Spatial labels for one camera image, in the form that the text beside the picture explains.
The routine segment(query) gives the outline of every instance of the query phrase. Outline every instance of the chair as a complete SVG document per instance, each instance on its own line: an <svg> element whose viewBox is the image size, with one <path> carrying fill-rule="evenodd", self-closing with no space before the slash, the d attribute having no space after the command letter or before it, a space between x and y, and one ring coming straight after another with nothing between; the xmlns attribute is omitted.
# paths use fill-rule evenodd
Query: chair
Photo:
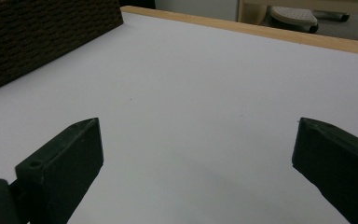
<svg viewBox="0 0 358 224"><path fill-rule="evenodd" d="M318 20L313 16L309 9L292 8L292 7L271 7L271 16L277 21L292 25L309 26L310 34L314 34L319 29ZM341 21L347 21L350 17L349 13L344 13Z"/></svg>

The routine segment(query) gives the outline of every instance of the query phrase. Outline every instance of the wooden edge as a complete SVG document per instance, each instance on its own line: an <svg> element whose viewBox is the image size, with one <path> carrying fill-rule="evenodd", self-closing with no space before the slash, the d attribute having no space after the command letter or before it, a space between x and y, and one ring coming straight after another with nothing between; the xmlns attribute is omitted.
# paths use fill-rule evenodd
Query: wooden edge
<svg viewBox="0 0 358 224"><path fill-rule="evenodd" d="M268 38L289 41L297 44L310 45L326 49L337 49L351 53L358 53L358 41L336 38L325 35L311 35L300 32L281 30L276 28L251 25L235 21L222 21L181 13L161 11L142 7L122 7L121 11L148 17L161 18L171 21L182 21L197 25L219 28L249 35L259 35Z"/></svg>

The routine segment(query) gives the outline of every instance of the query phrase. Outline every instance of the white table surface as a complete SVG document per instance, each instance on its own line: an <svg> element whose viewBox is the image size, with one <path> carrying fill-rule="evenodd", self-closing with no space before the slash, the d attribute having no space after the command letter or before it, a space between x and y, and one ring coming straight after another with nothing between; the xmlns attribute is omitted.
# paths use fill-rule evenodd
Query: white table surface
<svg viewBox="0 0 358 224"><path fill-rule="evenodd" d="M98 117L104 166L69 223L347 223L291 156L301 117L358 136L358 54L124 20L0 88L0 178Z"/></svg>

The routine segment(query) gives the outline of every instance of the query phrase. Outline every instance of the dark green clamp jaw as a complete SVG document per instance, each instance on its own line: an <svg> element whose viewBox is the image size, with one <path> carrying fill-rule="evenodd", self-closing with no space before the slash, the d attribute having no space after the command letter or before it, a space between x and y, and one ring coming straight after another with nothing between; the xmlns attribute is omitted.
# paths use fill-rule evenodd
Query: dark green clamp jaw
<svg viewBox="0 0 358 224"><path fill-rule="evenodd" d="M350 223L358 223L358 137L301 119L292 162Z"/></svg>
<svg viewBox="0 0 358 224"><path fill-rule="evenodd" d="M73 124L0 179L0 224L63 224L103 166L98 119Z"/></svg>

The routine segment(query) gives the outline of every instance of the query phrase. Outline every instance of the wicker basket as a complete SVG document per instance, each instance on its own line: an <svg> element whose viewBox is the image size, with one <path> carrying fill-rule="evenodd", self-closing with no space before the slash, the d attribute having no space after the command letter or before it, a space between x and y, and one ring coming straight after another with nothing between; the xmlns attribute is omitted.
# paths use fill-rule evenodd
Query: wicker basket
<svg viewBox="0 0 358 224"><path fill-rule="evenodd" d="M0 86L122 23L118 0L0 0Z"/></svg>

